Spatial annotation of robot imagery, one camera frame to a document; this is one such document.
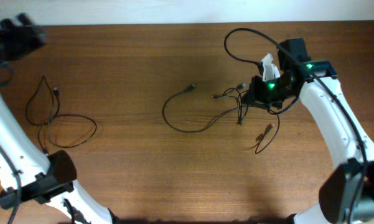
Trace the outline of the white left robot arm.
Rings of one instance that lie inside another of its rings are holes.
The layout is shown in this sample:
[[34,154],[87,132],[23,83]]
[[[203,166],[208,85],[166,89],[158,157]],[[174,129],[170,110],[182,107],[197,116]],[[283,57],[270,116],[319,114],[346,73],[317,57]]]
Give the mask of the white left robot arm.
[[[0,21],[0,69],[45,44],[44,31],[24,13],[18,25]],[[70,156],[63,150],[48,155],[27,137],[0,94],[0,207],[12,212],[15,220],[19,206],[30,200],[64,213],[72,223],[118,223],[113,212],[100,205],[80,185]]]

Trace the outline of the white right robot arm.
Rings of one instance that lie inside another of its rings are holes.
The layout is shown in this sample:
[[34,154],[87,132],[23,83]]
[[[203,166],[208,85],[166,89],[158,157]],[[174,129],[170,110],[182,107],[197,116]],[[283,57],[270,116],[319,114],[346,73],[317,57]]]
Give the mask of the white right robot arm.
[[277,51],[279,65],[267,54],[242,102],[270,110],[298,97],[320,129],[334,169],[319,190],[318,203],[290,215],[287,223],[374,220],[374,142],[349,107],[333,66],[327,60],[311,60],[302,38],[281,42]]

